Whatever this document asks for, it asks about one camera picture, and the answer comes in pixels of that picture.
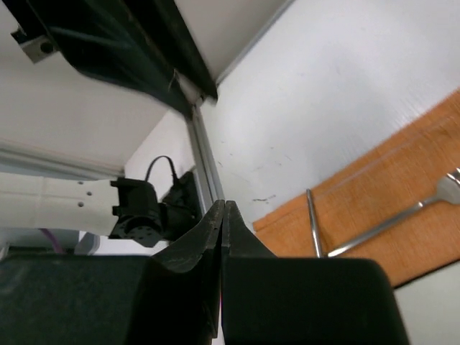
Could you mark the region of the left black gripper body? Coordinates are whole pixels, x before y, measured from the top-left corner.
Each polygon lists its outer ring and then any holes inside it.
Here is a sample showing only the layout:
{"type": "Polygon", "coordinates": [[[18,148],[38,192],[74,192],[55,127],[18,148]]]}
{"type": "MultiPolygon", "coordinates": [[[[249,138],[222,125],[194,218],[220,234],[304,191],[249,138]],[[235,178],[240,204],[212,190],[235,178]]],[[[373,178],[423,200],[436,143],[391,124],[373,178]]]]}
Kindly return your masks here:
{"type": "Polygon", "coordinates": [[[174,1],[11,1],[19,45],[44,39],[80,74],[149,95],[193,117],[179,77],[218,98],[217,85],[174,1]]]}

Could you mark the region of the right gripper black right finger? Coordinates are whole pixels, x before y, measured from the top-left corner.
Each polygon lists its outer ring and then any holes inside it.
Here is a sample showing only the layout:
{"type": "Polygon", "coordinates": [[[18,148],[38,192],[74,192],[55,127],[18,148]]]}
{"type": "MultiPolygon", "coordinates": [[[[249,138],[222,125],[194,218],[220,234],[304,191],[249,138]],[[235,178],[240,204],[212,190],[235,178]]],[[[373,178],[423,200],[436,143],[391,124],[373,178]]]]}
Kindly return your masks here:
{"type": "Polygon", "coordinates": [[[222,223],[222,329],[227,344],[407,344],[383,269],[370,259],[275,256],[235,202],[222,223]]]}

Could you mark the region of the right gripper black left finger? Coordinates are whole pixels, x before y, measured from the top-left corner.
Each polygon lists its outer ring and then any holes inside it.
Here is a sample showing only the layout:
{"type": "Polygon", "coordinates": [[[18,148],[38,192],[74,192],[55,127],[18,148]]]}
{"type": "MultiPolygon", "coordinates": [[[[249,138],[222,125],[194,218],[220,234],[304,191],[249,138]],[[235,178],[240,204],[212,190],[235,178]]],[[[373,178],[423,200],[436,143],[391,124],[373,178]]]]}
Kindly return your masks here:
{"type": "Polygon", "coordinates": [[[3,344],[210,344],[218,333],[216,201],[148,256],[16,255],[1,262],[3,344]]]}

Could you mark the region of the orange cloth placemat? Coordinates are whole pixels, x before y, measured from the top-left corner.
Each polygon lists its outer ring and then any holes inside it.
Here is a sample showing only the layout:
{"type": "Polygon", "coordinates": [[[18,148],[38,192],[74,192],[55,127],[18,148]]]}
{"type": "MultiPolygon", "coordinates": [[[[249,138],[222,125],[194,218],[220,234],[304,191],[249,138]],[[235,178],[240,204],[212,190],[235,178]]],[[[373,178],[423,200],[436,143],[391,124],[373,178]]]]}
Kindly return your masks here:
{"type": "MultiPolygon", "coordinates": [[[[430,196],[459,166],[459,93],[313,189],[330,251],[430,196]]],[[[436,203],[348,252],[377,261],[399,286],[459,260],[459,208],[436,203]]]]}

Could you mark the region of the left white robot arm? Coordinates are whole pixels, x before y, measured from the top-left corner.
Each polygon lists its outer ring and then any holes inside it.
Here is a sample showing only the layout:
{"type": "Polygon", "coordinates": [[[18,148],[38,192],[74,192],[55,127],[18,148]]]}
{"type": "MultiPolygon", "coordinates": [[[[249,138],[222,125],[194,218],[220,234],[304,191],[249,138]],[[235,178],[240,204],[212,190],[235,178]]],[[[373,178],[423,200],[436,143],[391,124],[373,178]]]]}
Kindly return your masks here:
{"type": "MultiPolygon", "coordinates": [[[[193,118],[180,86],[186,77],[206,96],[216,83],[174,1],[6,1],[26,53],[46,44],[85,77],[144,93],[193,118]]],[[[63,180],[1,174],[1,225],[83,230],[144,247],[173,242],[201,219],[190,172],[172,176],[159,200],[147,179],[63,180]]]]}

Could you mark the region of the aluminium rail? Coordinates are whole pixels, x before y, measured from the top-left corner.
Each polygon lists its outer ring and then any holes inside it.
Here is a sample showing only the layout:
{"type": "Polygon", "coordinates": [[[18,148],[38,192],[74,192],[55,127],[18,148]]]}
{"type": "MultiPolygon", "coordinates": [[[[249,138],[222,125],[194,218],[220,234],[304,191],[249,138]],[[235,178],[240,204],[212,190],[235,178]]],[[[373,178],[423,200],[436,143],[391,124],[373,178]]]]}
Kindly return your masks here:
{"type": "MultiPolygon", "coordinates": [[[[132,174],[171,156],[195,168],[204,203],[222,187],[204,128],[202,95],[183,76],[193,118],[144,93],[80,74],[61,52],[34,64],[1,3],[1,162],[86,178],[132,174]]],[[[217,88],[289,7],[289,1],[174,1],[217,88]]]]}

